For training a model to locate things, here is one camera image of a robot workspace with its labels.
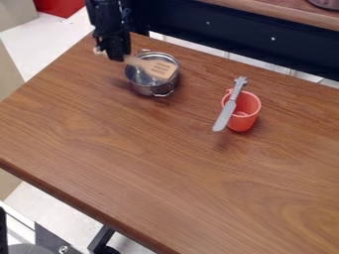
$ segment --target metal pot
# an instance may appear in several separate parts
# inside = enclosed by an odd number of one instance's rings
[[[161,97],[170,95],[174,91],[178,82],[180,73],[179,62],[171,55],[161,52],[151,52],[149,50],[142,50],[138,55],[138,58],[143,60],[164,60],[177,65],[177,70],[170,80],[161,80],[151,77],[142,69],[131,65],[127,65],[125,69],[125,74],[130,80],[133,89],[137,93],[146,96]]]
[[[339,0],[307,0],[308,2],[330,10],[339,10]]]

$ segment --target pot handle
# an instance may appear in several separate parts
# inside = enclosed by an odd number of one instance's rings
[[[140,49],[140,50],[138,50],[138,52],[137,52],[137,57],[140,56],[140,55],[142,55],[142,54],[150,53],[150,52],[151,52],[151,50],[149,50],[149,49]]]
[[[153,96],[155,96],[155,97],[167,97],[171,93],[174,92],[174,85],[169,83],[169,92],[168,93],[157,93],[157,92],[154,91],[154,87],[153,86],[151,86],[151,92],[153,93]]]

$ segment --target red plastic cup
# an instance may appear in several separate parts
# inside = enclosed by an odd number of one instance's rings
[[[224,107],[230,99],[233,89],[228,89],[226,95],[221,101]],[[242,91],[237,99],[237,107],[228,122],[228,128],[233,131],[247,131],[251,129],[258,118],[258,114],[262,109],[262,102],[257,95]]]

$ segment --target floor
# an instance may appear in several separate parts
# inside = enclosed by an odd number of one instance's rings
[[[0,39],[5,44],[23,79],[27,81],[90,33],[92,29],[85,9],[80,10],[69,19],[40,13],[39,19],[0,33]],[[338,82],[319,76],[155,33],[152,33],[152,37],[221,58],[252,64],[339,88]],[[101,227],[101,223],[27,183],[21,183],[5,202],[57,236],[70,242],[82,253],[88,253],[86,247]],[[109,245],[121,251],[122,254],[153,253],[120,234],[115,235]]]

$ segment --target wooden table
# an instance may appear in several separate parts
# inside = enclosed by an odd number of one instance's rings
[[[198,0],[305,25],[339,31],[339,12],[315,7],[306,0]]]
[[[159,253],[339,253],[339,90],[133,36],[182,64],[134,94],[85,38],[0,104],[0,166]],[[263,102],[212,133],[233,79]]]

